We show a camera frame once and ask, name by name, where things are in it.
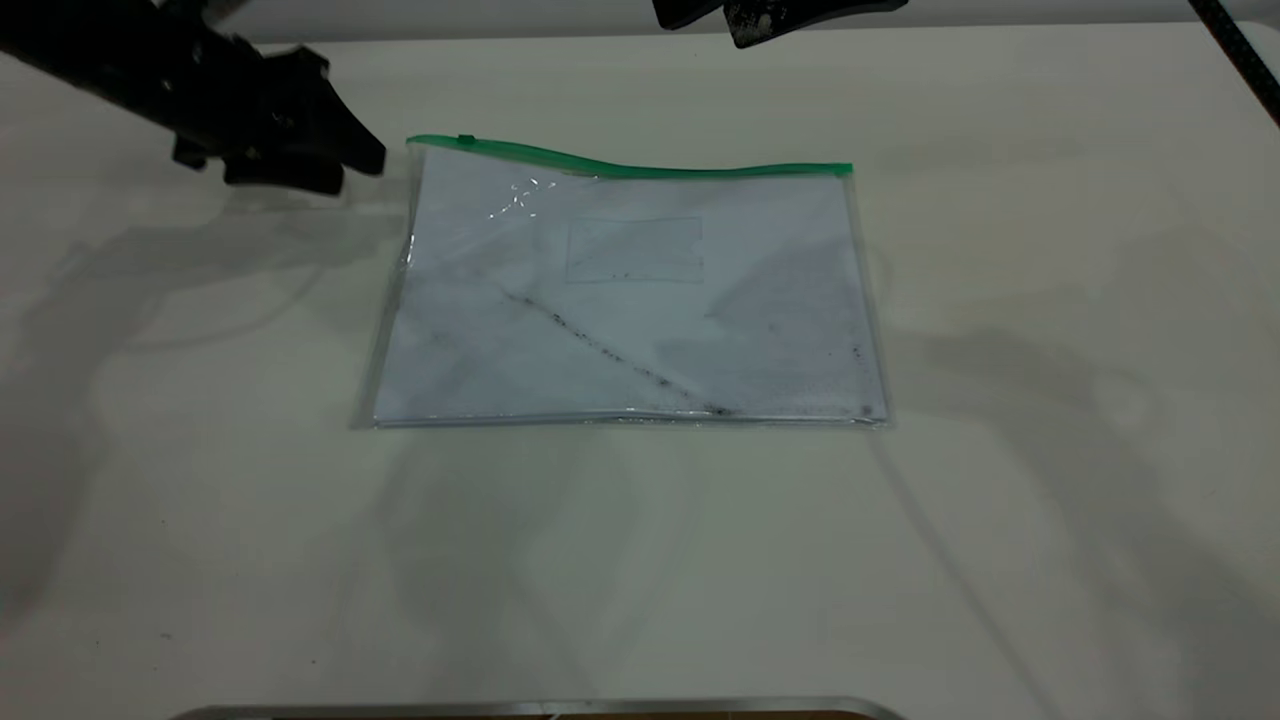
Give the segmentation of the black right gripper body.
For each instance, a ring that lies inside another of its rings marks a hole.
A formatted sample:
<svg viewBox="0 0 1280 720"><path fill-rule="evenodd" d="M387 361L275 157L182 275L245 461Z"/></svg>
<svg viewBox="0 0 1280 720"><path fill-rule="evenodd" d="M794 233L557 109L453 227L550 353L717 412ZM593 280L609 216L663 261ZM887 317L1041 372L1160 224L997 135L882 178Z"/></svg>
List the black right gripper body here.
<svg viewBox="0 0 1280 720"><path fill-rule="evenodd" d="M792 1L790 20L794 24L810 26L851 15L892 13L906 5L906 0Z"/></svg>

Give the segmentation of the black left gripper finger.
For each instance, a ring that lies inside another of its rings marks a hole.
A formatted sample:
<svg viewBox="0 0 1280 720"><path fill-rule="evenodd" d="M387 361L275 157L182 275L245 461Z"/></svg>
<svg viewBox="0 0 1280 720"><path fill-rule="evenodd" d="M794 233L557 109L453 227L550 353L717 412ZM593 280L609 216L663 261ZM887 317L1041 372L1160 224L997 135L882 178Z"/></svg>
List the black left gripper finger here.
<svg viewBox="0 0 1280 720"><path fill-rule="evenodd" d="M224 156L224 182L229 186L266 186L337 196L344 167L324 152L236 152Z"/></svg>
<svg viewBox="0 0 1280 720"><path fill-rule="evenodd" d="M326 78L308 90L311 145L339 164L379 177L387 164L385 145L347 108Z"/></svg>

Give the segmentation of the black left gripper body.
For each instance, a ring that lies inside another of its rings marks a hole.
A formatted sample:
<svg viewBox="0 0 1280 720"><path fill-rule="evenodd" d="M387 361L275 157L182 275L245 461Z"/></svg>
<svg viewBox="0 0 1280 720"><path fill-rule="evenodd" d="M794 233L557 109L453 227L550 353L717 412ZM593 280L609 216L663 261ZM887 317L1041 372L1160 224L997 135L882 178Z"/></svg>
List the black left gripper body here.
<svg viewBox="0 0 1280 720"><path fill-rule="evenodd" d="M321 152L311 145L308 90L330 63L306 46L262 54L206 26L166 26L160 124L173 158L201 170L227 154Z"/></svg>

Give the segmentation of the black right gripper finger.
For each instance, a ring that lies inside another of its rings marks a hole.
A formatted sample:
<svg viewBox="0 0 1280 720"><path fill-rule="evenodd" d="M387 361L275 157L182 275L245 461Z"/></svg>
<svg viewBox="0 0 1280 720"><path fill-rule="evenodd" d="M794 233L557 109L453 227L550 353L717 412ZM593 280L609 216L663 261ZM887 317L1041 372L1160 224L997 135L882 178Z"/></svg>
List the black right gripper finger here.
<svg viewBox="0 0 1280 720"><path fill-rule="evenodd" d="M682 29L719 10L724 0L653 0L652 6L662 29Z"/></svg>
<svg viewBox="0 0 1280 720"><path fill-rule="evenodd" d="M748 49L791 32L803 1L726 1L724 19L735 47Z"/></svg>

